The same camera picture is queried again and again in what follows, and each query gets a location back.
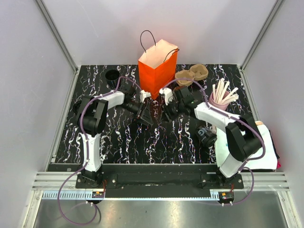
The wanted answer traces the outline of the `single black cup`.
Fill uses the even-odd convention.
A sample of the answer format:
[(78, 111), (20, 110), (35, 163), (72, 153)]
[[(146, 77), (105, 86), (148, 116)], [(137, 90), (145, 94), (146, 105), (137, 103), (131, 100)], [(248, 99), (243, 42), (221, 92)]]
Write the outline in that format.
[(204, 140), (206, 139), (207, 136), (212, 135), (212, 134), (214, 134), (214, 133), (206, 127), (198, 126), (196, 128), (196, 135), (202, 143), (204, 143)]

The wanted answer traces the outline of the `orange paper bag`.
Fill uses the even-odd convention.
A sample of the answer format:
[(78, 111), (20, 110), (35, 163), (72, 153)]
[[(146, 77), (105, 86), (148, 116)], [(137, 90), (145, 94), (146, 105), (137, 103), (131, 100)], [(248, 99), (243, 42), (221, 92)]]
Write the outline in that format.
[(155, 100), (159, 90), (175, 78), (179, 48), (164, 39), (154, 45), (138, 59), (139, 80), (141, 89), (151, 94)]

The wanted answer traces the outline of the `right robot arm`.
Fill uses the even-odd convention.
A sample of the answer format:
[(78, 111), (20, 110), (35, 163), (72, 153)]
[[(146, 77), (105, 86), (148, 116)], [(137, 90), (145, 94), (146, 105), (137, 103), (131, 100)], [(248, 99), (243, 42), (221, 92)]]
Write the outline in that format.
[(229, 155), (219, 167), (220, 174), (215, 177), (220, 188), (231, 185), (233, 177), (244, 169), (248, 161), (264, 157), (265, 143), (252, 116), (231, 114), (207, 101), (199, 101), (184, 86), (175, 91), (162, 88), (159, 93), (165, 101), (162, 106), (163, 120), (171, 121), (180, 114), (186, 114), (225, 132)]

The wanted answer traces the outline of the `single black lid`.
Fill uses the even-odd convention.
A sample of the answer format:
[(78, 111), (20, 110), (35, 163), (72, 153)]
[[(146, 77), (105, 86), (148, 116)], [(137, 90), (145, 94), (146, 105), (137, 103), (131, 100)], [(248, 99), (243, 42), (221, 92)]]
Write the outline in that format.
[(214, 145), (216, 140), (217, 140), (217, 135), (212, 134), (206, 137), (203, 144), (205, 147), (211, 147), (212, 145)]

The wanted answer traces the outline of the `stack of black cups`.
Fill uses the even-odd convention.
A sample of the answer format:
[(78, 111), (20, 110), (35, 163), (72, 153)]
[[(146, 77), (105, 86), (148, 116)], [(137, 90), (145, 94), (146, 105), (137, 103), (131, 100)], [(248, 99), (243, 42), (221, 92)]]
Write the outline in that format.
[(117, 87), (119, 77), (120, 72), (116, 69), (111, 69), (106, 72), (105, 79), (111, 89), (115, 89)]

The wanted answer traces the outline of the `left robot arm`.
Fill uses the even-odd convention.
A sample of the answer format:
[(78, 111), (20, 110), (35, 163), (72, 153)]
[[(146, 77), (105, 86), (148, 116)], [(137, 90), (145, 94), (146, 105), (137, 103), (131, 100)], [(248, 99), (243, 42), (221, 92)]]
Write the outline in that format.
[(82, 131), (84, 147), (84, 162), (80, 172), (92, 188), (98, 188), (103, 181), (99, 146), (108, 110), (119, 106), (132, 113), (137, 122), (146, 126), (153, 124), (147, 102), (151, 93), (141, 90), (139, 102), (133, 100), (135, 94), (132, 86), (129, 90), (117, 89), (95, 97), (85, 96), (76, 108), (76, 124)]

